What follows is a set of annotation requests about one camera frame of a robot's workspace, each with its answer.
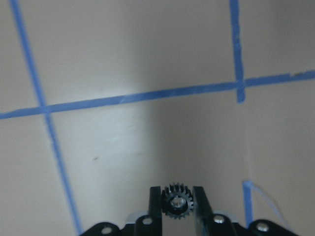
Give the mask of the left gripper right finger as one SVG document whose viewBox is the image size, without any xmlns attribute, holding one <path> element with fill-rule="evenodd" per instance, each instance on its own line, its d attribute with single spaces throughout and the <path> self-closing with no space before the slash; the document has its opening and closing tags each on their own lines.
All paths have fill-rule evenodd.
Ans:
<svg viewBox="0 0 315 236">
<path fill-rule="evenodd" d="M 211 222 L 213 211 L 201 186 L 192 187 L 193 194 L 193 218 L 197 236 L 211 235 Z"/>
</svg>

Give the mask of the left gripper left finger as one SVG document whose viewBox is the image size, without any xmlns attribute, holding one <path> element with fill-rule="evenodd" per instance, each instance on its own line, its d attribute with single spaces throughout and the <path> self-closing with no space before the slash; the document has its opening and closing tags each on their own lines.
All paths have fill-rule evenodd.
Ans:
<svg viewBox="0 0 315 236">
<path fill-rule="evenodd" d="M 161 188 L 159 186 L 150 188 L 148 213 L 152 220 L 152 223 L 149 225 L 151 227 L 152 235 L 161 236 L 162 235 L 162 212 L 161 212 Z"/>
</svg>

